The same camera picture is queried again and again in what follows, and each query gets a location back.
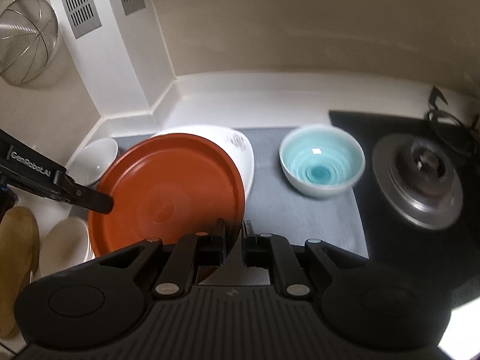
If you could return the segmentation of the blue patterned white bowl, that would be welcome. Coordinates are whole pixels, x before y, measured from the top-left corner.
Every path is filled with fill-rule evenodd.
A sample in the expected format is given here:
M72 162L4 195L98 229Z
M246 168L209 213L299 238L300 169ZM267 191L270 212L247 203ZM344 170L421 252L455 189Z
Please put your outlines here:
M113 138L92 141L75 156L67 174L79 185L91 186L101 179L118 153L118 144Z

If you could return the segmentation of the cream Delicious bowl stack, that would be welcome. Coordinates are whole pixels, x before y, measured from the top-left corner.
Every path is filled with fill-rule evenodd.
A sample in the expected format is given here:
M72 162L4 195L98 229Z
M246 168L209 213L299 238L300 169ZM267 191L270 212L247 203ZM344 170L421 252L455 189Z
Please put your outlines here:
M69 217L57 223L42 242L39 275L52 275L94 257L87 223L78 217Z

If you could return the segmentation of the brown round plate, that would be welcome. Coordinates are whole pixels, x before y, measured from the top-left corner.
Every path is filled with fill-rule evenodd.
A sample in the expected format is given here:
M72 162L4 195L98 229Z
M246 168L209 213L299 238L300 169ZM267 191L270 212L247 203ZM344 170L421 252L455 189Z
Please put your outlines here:
M246 205L230 156L219 145L185 133L136 144L109 167L96 189L114 202L109 214L88 215L97 257L147 238L172 245L186 234L209 232L218 219L226 223L225 246L232 250Z

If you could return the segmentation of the white floral plate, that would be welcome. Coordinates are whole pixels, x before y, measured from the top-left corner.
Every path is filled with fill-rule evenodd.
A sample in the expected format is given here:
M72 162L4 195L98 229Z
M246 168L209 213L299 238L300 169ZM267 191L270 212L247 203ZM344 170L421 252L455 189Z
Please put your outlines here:
M247 200L255 177L255 156L251 142L245 134L230 127L219 125L189 124L166 128L153 135L153 137L173 133L203 137L221 147L238 169L245 191L245 200Z

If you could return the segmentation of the grey table mat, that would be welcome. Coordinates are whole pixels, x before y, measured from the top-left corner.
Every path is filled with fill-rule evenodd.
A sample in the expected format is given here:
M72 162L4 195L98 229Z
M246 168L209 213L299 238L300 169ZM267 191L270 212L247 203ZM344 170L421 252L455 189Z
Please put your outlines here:
M278 158L281 129L253 129L244 132L255 156L255 177L246 200L244 219L252 222L256 233L273 233L293 245L307 239L322 239L360 256L368 253L365 234L353 192L330 199L317 200L297 192L285 178ZM261 274L241 273L239 251L227 250L232 256L228 267L209 275L212 281L259 283Z

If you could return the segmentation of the wooden cutting board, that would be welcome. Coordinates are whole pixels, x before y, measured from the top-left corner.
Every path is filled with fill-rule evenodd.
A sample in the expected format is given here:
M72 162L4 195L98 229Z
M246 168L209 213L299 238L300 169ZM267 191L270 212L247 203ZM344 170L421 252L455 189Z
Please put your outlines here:
M16 298L37 271L38 260L38 223L29 208L13 207L1 220L1 338L16 329Z

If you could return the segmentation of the light blue ceramic bowl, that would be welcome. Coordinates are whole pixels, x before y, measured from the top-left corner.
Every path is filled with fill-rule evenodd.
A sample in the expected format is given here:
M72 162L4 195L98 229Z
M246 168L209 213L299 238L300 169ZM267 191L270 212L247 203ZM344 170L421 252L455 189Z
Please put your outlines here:
M352 189L363 176L365 153L346 131L310 124L285 135L278 150L285 178L307 197L326 199Z

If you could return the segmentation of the metal mesh strainer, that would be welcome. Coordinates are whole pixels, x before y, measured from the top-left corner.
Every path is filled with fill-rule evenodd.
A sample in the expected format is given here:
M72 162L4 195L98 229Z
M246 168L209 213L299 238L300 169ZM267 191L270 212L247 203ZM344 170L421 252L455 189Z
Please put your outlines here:
M47 0L13 0L1 13L1 78L12 86L35 80L52 59L58 32Z

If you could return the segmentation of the grey vent grille left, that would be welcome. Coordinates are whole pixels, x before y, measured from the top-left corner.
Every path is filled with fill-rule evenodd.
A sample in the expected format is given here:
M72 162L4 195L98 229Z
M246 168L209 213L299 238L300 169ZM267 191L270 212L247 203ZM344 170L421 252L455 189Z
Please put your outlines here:
M76 39L102 26L94 0L61 1Z

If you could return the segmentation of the black pan support grate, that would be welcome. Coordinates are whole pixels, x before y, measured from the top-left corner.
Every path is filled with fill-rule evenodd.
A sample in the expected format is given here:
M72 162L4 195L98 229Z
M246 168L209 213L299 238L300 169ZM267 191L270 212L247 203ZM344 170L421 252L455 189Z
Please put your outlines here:
M467 126L456 116L440 109L437 105L438 99L448 105L442 91L434 85L428 98L429 110L425 114L425 120L430 129L438 139L456 153L464 156L478 154L479 130Z

